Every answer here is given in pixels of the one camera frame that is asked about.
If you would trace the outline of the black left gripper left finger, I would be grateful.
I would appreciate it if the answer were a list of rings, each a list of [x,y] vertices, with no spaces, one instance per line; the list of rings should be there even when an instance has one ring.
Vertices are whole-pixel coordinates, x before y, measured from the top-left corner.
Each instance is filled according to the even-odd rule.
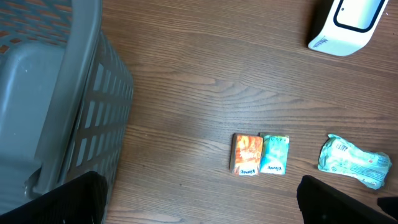
[[[89,171],[1,215],[1,224],[101,223],[107,194],[106,178]]]

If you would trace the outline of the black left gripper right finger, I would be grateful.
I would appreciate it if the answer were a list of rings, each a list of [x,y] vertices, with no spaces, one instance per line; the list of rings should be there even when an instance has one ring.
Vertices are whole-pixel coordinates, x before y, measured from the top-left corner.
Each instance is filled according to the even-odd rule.
[[[311,175],[302,177],[297,201],[304,224],[397,224],[394,217],[376,211]]]

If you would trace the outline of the long teal wipes pack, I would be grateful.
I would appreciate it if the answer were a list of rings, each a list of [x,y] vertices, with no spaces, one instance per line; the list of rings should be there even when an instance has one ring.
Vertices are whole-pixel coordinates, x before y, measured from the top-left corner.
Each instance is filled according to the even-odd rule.
[[[335,134],[329,134],[318,160],[318,169],[353,177],[370,189],[380,189],[392,166],[383,152],[363,151]]]

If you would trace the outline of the teal gum packet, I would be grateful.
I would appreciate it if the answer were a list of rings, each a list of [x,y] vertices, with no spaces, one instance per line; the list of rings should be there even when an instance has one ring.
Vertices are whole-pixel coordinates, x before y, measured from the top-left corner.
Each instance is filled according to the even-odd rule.
[[[261,133],[260,137],[263,138],[260,172],[285,175],[290,138],[266,133]]]

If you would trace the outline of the orange snack packet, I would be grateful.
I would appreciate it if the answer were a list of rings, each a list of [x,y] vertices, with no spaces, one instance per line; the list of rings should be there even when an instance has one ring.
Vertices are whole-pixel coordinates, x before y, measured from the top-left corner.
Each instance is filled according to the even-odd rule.
[[[263,138],[235,133],[229,168],[236,176],[259,175]]]

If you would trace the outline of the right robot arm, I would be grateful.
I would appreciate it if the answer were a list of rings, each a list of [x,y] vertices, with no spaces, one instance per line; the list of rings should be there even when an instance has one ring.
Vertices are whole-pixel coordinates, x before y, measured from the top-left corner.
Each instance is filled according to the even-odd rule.
[[[388,215],[397,219],[398,197],[381,197],[377,199],[377,205]]]

